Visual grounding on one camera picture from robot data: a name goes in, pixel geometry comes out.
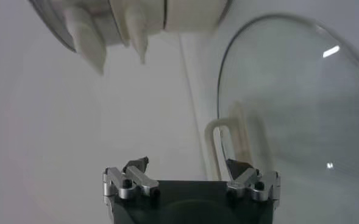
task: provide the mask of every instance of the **white wall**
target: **white wall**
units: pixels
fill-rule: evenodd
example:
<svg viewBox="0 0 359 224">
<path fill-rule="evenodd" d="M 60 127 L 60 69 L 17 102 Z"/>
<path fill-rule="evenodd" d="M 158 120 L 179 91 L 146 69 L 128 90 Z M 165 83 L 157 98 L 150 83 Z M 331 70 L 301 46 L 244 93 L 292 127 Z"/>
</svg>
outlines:
<svg viewBox="0 0 359 224">
<path fill-rule="evenodd" d="M 142 156 L 152 178 L 206 178 L 179 37 L 151 38 L 146 66 L 121 46 L 107 62 L 94 74 L 0 0 L 0 223 L 108 223 L 101 172 Z"/>
</svg>

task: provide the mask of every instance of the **white plastic part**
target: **white plastic part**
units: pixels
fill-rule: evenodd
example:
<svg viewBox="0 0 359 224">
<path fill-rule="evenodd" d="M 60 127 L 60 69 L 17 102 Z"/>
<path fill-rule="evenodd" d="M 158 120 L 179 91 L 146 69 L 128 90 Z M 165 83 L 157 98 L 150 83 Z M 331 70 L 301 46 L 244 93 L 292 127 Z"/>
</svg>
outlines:
<svg viewBox="0 0 359 224">
<path fill-rule="evenodd" d="M 64 11 L 66 26 L 76 52 L 100 75 L 104 73 L 106 46 L 98 34 L 91 16 L 84 9 L 71 7 Z"/>
<path fill-rule="evenodd" d="M 215 119 L 205 128 L 205 141 L 207 144 L 208 159 L 213 180 L 221 180 L 221 169 L 223 169 L 220 168 L 218 164 L 215 135 L 213 133 L 216 128 L 227 127 L 230 132 L 234 152 L 234 158 L 231 157 L 231 159 L 253 164 L 247 125 L 242 114 L 243 111 L 240 104 L 235 104 L 231 110 L 230 117 Z"/>
<path fill-rule="evenodd" d="M 144 63 L 148 35 L 163 29 L 165 0 L 110 0 L 110 5 L 124 44 L 130 40 Z"/>
<path fill-rule="evenodd" d="M 145 64 L 145 53 L 148 46 L 147 18 L 139 0 L 128 0 L 125 11 L 125 22 L 132 46 Z"/>
<path fill-rule="evenodd" d="M 165 30 L 187 32 L 215 27 L 228 0 L 167 0 Z"/>
</svg>

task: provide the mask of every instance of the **plastic handle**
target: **plastic handle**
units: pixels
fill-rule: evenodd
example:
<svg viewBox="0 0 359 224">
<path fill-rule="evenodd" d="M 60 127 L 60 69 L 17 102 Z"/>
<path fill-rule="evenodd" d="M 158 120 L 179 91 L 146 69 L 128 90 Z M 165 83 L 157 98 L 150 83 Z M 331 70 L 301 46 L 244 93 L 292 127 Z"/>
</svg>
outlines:
<svg viewBox="0 0 359 224">
<path fill-rule="evenodd" d="M 213 180 L 221 180 L 221 173 L 218 164 L 215 138 L 213 131 L 218 127 L 229 129 L 235 160 L 252 164 L 250 147 L 247 137 L 247 129 L 237 118 L 222 118 L 211 121 L 205 129 L 205 140 L 209 152 L 210 166 Z"/>
</svg>

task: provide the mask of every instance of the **screw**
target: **screw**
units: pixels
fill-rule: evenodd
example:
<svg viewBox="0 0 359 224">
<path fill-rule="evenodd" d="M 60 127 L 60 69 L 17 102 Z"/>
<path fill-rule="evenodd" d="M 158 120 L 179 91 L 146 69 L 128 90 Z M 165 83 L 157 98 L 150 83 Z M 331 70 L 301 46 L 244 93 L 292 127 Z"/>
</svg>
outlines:
<svg viewBox="0 0 359 224">
<path fill-rule="evenodd" d="M 265 189 L 265 184 L 261 181 L 255 183 L 255 190 L 263 191 Z"/>
<path fill-rule="evenodd" d="M 128 189 L 132 187 L 132 180 L 125 179 L 123 180 L 123 188 Z"/>
</svg>

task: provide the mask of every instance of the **metal bracket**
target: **metal bracket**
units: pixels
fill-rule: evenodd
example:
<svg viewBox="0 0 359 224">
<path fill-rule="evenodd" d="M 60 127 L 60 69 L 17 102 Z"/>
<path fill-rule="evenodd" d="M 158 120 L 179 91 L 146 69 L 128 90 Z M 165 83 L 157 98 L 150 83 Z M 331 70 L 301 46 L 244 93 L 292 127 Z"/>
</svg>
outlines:
<svg viewBox="0 0 359 224">
<path fill-rule="evenodd" d="M 126 168 L 126 176 L 141 187 L 143 195 L 149 197 L 158 197 L 160 195 L 159 182 L 150 179 L 135 166 Z"/>
<path fill-rule="evenodd" d="M 131 199 L 136 195 L 136 184 L 126 178 L 116 167 L 105 169 L 103 173 L 104 196 L 113 196 L 118 192 L 122 199 Z"/>
<path fill-rule="evenodd" d="M 280 177 L 277 172 L 268 172 L 261 176 L 254 168 L 248 168 L 237 179 L 227 183 L 227 191 L 230 195 L 240 198 L 246 191 L 251 193 L 255 201 L 274 201 L 274 209 L 280 201 Z"/>
<path fill-rule="evenodd" d="M 255 201 L 274 201 L 274 209 L 280 203 L 281 178 L 275 171 L 268 172 L 249 188 Z"/>
</svg>

